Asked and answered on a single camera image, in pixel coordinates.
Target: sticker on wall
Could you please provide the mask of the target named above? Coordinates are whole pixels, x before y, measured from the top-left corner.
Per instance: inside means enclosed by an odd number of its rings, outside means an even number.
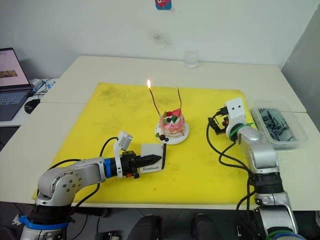
[[[172,7],[171,0],[155,0],[155,6],[158,10],[170,10]]]

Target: pink frosting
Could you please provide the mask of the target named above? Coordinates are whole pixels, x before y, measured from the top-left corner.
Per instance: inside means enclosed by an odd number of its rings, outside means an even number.
[[[166,124],[163,124],[163,120],[164,120],[164,116],[160,117],[160,127],[163,129],[164,134],[166,135],[175,135],[178,133],[181,133],[183,136],[184,134],[184,126],[185,126],[185,117],[181,114],[179,117],[179,122],[178,123],[174,123],[174,122],[167,122]]]

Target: white plate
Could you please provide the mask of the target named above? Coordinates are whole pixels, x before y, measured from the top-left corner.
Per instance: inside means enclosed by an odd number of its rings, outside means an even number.
[[[168,137],[169,141],[165,141],[165,140],[160,140],[159,137],[156,137],[156,139],[158,139],[159,142],[163,143],[163,144],[169,144],[169,145],[174,145],[174,144],[179,144],[181,142],[183,142],[189,135],[189,125],[188,123],[185,121],[184,122],[184,136],[179,136],[179,137]],[[160,135],[161,134],[164,134],[162,132],[162,129],[160,127],[160,123],[158,123],[156,126],[155,126],[155,130],[154,130],[154,134],[157,134],[159,133]]]

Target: computer mouse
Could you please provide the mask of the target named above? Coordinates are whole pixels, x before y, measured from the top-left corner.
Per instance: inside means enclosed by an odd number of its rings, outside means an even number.
[[[24,110],[26,111],[27,114],[32,113],[32,111],[36,108],[36,106],[40,103],[40,99],[33,99],[31,101],[28,101],[24,105]]]

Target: black cable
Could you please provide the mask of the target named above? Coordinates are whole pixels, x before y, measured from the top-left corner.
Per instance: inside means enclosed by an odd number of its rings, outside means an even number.
[[[21,211],[21,209],[18,207],[18,205],[15,202],[12,202],[12,204],[16,207],[16,209],[21,215],[24,215],[24,213]]]
[[[142,216],[145,217],[144,213],[139,208],[136,208],[136,209],[141,213]]]
[[[245,229],[245,231],[251,235],[252,239],[259,239],[258,234],[257,234],[255,231],[253,231],[250,227],[248,227],[245,223],[243,223],[243,222],[241,221],[240,212],[239,212],[239,207],[240,207],[240,205],[241,205],[245,200],[250,199],[250,197],[251,197],[252,195],[254,195],[255,193],[256,193],[256,191],[253,190],[250,194],[247,194],[246,196],[244,196],[243,198],[241,198],[241,200],[240,200],[240,201],[238,202],[238,204],[236,205],[235,211],[236,211],[236,213],[237,213],[237,217],[238,217],[238,220],[239,220],[239,222],[240,222],[240,225]]]
[[[102,149],[101,149],[101,151],[100,151],[99,157],[102,157],[102,154],[103,154],[103,152],[104,152],[105,147],[107,146],[107,144],[108,144],[112,139],[117,139],[117,140],[118,140],[118,138],[117,138],[116,136],[109,138],[109,139],[104,143],[104,145],[102,146]],[[80,160],[79,160],[79,159],[68,159],[68,160],[64,160],[64,161],[58,162],[57,164],[53,165],[53,166],[52,166],[51,168],[49,168],[49,169],[53,169],[53,168],[57,167],[57,166],[60,165],[60,164],[67,163],[67,162],[72,162],[72,161],[80,161]],[[95,189],[92,193],[90,193],[88,196],[84,197],[81,201],[79,201],[79,202],[70,210],[69,214],[68,214],[67,217],[66,217],[66,221],[67,221],[67,222],[70,221],[71,215],[75,213],[75,211],[77,210],[77,208],[78,208],[84,201],[86,201],[88,198],[90,198],[90,197],[93,196],[96,192],[98,192],[99,188],[100,188],[100,183],[98,183],[98,184],[96,185],[96,189]],[[97,227],[96,227],[97,232],[98,232],[98,227],[99,227],[99,221],[100,221],[100,218],[98,219],[98,222],[97,222]],[[63,240],[67,240],[67,228],[66,228],[66,227],[63,229]]]
[[[209,138],[209,128],[210,128],[210,124],[208,123],[207,127],[206,127],[206,140],[208,142],[208,144],[210,145],[210,147],[216,152],[219,154],[219,163],[221,163],[222,165],[224,166],[227,166],[227,167],[232,167],[232,168],[239,168],[239,169],[243,169],[245,171],[247,171],[248,173],[248,180],[247,180],[247,184],[246,184],[246,190],[247,190],[247,195],[244,196],[240,201],[239,203],[237,204],[236,206],[236,212],[237,212],[237,216],[238,216],[238,220],[240,222],[240,225],[246,230],[247,233],[249,233],[253,239],[257,238],[258,235],[250,228],[248,227],[246,224],[244,224],[242,221],[241,221],[241,218],[240,218],[240,213],[239,213],[239,207],[240,205],[245,201],[247,200],[246,202],[246,209],[247,209],[247,214],[248,214],[248,220],[250,222],[250,215],[249,215],[249,210],[250,210],[250,197],[252,195],[254,195],[256,193],[256,191],[254,190],[253,192],[250,192],[250,177],[254,178],[255,175],[254,173],[240,160],[232,157],[232,156],[229,156],[229,155],[226,155],[225,152],[228,151],[230,148],[232,148],[236,142],[233,142],[231,145],[229,145],[226,149],[224,149],[222,152],[220,152],[219,150],[217,150],[211,143],[210,141],[210,138]],[[231,160],[234,160],[236,161],[237,163],[241,164],[241,165],[235,165],[235,164],[229,164],[229,163],[225,163],[222,161],[222,157],[226,157],[228,159],[231,159]]]
[[[74,236],[73,238],[71,238],[70,240],[76,239],[76,237],[78,237],[83,232],[83,230],[85,229],[85,226],[87,224],[87,221],[88,221],[88,214],[85,216],[84,224],[83,224],[80,232],[78,232],[78,234],[76,236]]]
[[[33,97],[35,94],[44,93],[44,91],[48,89],[48,87],[47,87],[47,82],[48,82],[49,80],[51,80],[51,79],[54,79],[54,77],[51,77],[51,78],[45,80],[45,81],[44,81],[45,89],[43,89],[43,90],[41,90],[41,91],[36,91],[36,92],[34,92],[34,93],[31,95],[31,97]]]
[[[96,233],[99,232],[99,222],[100,222],[100,217],[98,217],[98,220],[96,221]]]
[[[38,99],[40,99],[40,96],[44,96],[44,94],[37,94],[38,95]]]
[[[216,148],[212,145],[212,143],[211,143],[211,141],[210,141],[210,138],[209,138],[209,128],[210,128],[210,124],[208,123],[208,125],[206,126],[206,131],[205,131],[205,133],[206,133],[206,140],[207,140],[209,146],[210,146],[216,153],[218,153],[221,157],[223,156],[223,157],[225,157],[225,158],[234,160],[234,161],[236,161],[237,163],[241,164],[242,166],[224,163],[224,162],[221,161],[221,158],[220,158],[219,162],[220,162],[221,164],[225,165],[225,166],[228,166],[228,167],[233,167],[233,168],[239,168],[239,169],[246,170],[251,176],[254,176],[254,173],[253,173],[242,161],[240,161],[240,160],[238,160],[238,159],[236,159],[236,158],[234,158],[234,157],[232,157],[232,156],[226,155],[224,152],[220,152],[218,149],[216,149]],[[225,151],[227,151],[229,148],[233,147],[233,145],[235,145],[235,144],[236,144],[236,143],[233,142],[229,147],[227,147],[227,149],[225,149]]]
[[[79,202],[73,207],[73,209],[69,212],[69,214],[68,214],[67,217],[66,217],[67,220],[70,218],[70,216],[71,216],[72,214],[75,213],[75,211],[77,210],[77,208],[78,208],[84,201],[86,201],[88,198],[90,198],[90,197],[93,196],[96,192],[98,192],[99,188],[100,188],[100,183],[97,183],[97,184],[96,184],[96,189],[95,189],[92,193],[90,193],[88,196],[84,197],[81,201],[79,201]]]
[[[237,163],[241,164],[242,166],[240,166],[240,165],[235,165],[235,164],[229,164],[229,163],[225,163],[225,162],[222,161],[223,154],[224,154],[226,151],[228,151],[230,148],[232,148],[235,144],[236,144],[236,143],[233,142],[230,146],[228,146],[225,150],[223,150],[223,151],[221,152],[221,154],[220,154],[220,156],[219,156],[219,159],[218,159],[218,160],[219,160],[219,163],[221,163],[222,165],[227,166],[227,167],[243,169],[243,170],[247,171],[248,174],[250,174],[250,172],[247,170],[248,167],[247,167],[242,161],[240,161],[240,160],[238,160],[238,159],[236,159],[236,158],[235,158],[234,160],[235,160]]]
[[[110,138],[103,144],[103,147],[102,147],[102,149],[101,149],[101,151],[100,151],[99,157],[102,157],[102,154],[104,153],[105,147],[107,146],[107,144],[108,144],[112,139],[117,139],[117,140],[118,140],[118,138],[117,138],[116,136],[110,137]]]
[[[250,194],[250,175],[248,176],[248,180],[246,181],[246,195],[248,196]],[[249,216],[249,210],[250,210],[250,197],[246,199],[246,211]]]
[[[176,217],[174,218],[174,220],[170,223],[170,225],[168,226],[167,229],[164,229],[163,230],[163,236],[165,236],[167,233],[170,233],[172,232],[172,230],[174,229],[175,227],[175,223],[176,221],[178,220],[178,218],[180,217],[181,213],[183,212],[183,209],[180,209],[180,212],[176,215]]]
[[[81,159],[67,159],[67,160],[63,160],[63,161],[60,161],[60,162],[56,163],[55,165],[51,166],[48,170],[54,169],[54,168],[56,168],[57,166],[59,166],[59,165],[61,165],[61,164],[64,164],[64,163],[68,163],[68,162],[78,162],[78,161],[81,161]]]

